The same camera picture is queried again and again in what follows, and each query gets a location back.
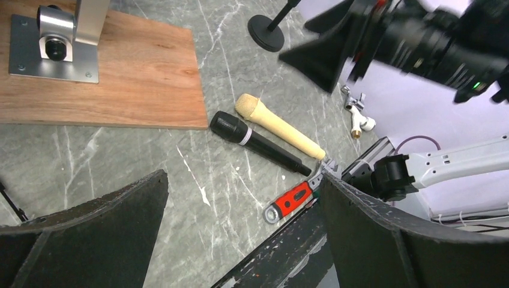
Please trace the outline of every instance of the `white plastic fitting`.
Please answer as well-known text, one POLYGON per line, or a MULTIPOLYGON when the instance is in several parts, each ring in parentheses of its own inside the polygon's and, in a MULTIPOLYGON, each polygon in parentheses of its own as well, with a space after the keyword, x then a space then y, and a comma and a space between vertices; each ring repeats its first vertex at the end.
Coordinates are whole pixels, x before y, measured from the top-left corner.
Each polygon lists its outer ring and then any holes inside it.
POLYGON ((359 139, 362 134, 362 130, 371 131, 376 125, 376 122, 373 118, 365 117, 361 114, 359 109, 355 106, 346 106, 346 110, 350 111, 352 114, 352 137, 354 139, 359 139))

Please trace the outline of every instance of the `camera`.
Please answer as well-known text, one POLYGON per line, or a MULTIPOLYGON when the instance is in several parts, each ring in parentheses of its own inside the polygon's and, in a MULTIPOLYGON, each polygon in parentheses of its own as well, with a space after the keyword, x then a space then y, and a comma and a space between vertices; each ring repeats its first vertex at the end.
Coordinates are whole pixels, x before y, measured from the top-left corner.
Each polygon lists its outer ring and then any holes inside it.
POLYGON ((372 61, 455 89, 464 103, 497 82, 492 100, 509 101, 509 0, 474 0, 459 17, 418 0, 347 0, 309 20, 319 37, 279 55, 332 93, 348 59, 348 79, 363 78, 372 61))

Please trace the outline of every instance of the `white cable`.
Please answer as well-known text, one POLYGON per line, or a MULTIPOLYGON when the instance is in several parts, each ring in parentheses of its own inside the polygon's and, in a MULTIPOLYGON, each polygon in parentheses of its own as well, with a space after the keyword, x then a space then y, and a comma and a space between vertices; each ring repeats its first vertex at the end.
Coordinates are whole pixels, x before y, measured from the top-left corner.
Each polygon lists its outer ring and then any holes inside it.
POLYGON ((461 223, 463 224, 463 226, 465 226, 465 227, 466 227, 466 224, 465 224, 465 222, 463 221, 463 217, 461 217, 461 214, 462 214, 462 213, 463 213, 463 211, 460 211, 460 221, 461 221, 461 223))
POLYGON ((498 220, 498 219, 505 219, 505 218, 509 218, 509 215, 508 216, 500 216, 500 217, 494 217, 494 218, 488 218, 488 219, 477 219, 477 220, 465 220, 465 222, 481 222, 481 221, 490 221, 490 220, 498 220))

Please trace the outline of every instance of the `wooden board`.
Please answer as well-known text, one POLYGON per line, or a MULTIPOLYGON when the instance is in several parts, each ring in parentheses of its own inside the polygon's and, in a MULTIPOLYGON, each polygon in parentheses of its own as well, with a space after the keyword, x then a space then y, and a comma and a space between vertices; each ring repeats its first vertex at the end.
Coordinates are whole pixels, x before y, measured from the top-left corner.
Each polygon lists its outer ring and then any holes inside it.
POLYGON ((191 30, 109 10, 99 42, 99 84, 11 76, 12 14, 65 0, 0 1, 0 122, 207 128, 191 30))

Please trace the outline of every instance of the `black microphone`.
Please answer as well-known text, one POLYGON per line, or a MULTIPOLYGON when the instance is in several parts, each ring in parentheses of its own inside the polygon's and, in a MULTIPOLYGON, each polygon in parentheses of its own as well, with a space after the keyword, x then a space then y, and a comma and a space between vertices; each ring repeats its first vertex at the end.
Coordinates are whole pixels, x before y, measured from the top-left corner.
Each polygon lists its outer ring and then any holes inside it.
POLYGON ((311 174, 311 169, 303 165, 302 160, 253 131, 242 120, 231 114, 223 111, 216 112, 210 122, 210 129, 224 140, 248 147, 292 172, 299 172, 304 176, 311 174))

